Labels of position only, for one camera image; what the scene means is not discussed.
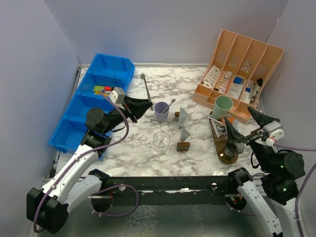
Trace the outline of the brown lid clear box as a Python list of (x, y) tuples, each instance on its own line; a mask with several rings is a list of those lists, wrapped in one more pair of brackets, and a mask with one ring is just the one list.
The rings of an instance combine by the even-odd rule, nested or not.
[(176, 146), (177, 152), (187, 152), (190, 149), (190, 142), (178, 142)]
[(175, 120), (178, 121), (179, 116), (180, 116), (180, 112), (175, 112), (174, 116), (175, 116)]

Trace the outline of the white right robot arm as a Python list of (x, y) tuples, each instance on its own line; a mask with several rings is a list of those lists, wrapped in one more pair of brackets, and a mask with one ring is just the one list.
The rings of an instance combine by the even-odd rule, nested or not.
[(238, 155), (239, 145), (248, 145), (257, 158), (261, 170), (262, 187), (273, 204), (271, 209), (257, 190), (253, 177), (245, 168), (239, 168), (228, 174), (227, 188), (245, 198), (255, 215), (271, 237), (306, 237), (305, 226), (301, 222), (299, 199), (302, 188), (298, 188), (297, 179), (308, 180), (311, 173), (304, 170), (303, 156), (292, 150), (275, 152), (275, 142), (284, 137), (280, 120), (262, 114), (252, 107), (247, 108), (259, 125), (248, 136), (240, 134), (232, 123), (224, 118), (228, 140), (224, 154)]

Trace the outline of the green plastic cup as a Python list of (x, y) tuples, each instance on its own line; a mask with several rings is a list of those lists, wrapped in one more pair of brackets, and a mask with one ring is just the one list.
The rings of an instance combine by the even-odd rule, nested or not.
[(226, 95), (218, 96), (215, 99), (215, 104), (212, 111), (212, 116), (214, 118), (222, 118), (226, 115), (229, 110), (233, 107), (233, 101), (230, 97)]

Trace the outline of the clear plastic cup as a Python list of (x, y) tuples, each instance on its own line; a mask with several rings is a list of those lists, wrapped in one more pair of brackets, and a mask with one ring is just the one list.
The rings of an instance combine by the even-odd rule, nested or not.
[(170, 141), (170, 135), (164, 131), (159, 131), (153, 136), (153, 155), (157, 160), (166, 159)]

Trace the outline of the clear square toothbrush holder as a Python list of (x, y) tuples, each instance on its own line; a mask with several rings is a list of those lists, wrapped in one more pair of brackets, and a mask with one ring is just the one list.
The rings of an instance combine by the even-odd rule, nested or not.
[[(225, 121), (223, 120), (223, 118), (221, 118), (219, 121), (225, 124)], [(212, 128), (214, 141), (216, 141), (216, 142), (227, 141), (228, 136), (227, 136), (226, 126), (225, 127), (214, 127), (211, 124), (211, 128)]]

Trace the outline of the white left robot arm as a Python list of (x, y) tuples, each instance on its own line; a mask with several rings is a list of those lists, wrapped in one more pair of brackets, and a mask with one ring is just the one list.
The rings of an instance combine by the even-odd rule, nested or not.
[(109, 182), (93, 172), (82, 181), (79, 178), (95, 163), (108, 147), (122, 142), (127, 135), (111, 142), (106, 134), (120, 123), (129, 132), (128, 119), (136, 123), (153, 105), (149, 99), (135, 99), (126, 95), (104, 96), (113, 106), (105, 113), (101, 108), (91, 108), (86, 114), (87, 131), (80, 145), (66, 165), (40, 189), (27, 193), (27, 219), (32, 221), (35, 233), (44, 230), (57, 233), (65, 225), (69, 214), (88, 196), (105, 194)]

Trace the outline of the dark blue plastic cup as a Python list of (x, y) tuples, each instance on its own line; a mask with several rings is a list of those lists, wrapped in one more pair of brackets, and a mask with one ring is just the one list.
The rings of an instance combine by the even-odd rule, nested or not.
[(239, 154), (244, 151), (244, 144), (243, 143), (230, 143), (227, 141), (220, 153), (220, 158), (226, 160), (233, 160), (237, 158)]

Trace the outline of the lilac plastic cup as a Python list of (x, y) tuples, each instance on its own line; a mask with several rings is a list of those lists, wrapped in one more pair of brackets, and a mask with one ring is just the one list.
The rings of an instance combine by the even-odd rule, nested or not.
[(154, 106), (155, 117), (158, 122), (165, 122), (167, 120), (169, 109), (166, 102), (158, 102)]

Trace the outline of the white toothpaste tube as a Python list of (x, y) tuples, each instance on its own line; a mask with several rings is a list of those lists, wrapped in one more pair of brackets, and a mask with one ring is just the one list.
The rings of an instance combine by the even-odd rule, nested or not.
[(239, 121), (238, 120), (234, 120), (233, 123), (232, 123), (233, 127), (235, 128), (235, 130), (237, 132), (239, 132), (239, 129), (238, 129), (238, 125), (239, 125)]

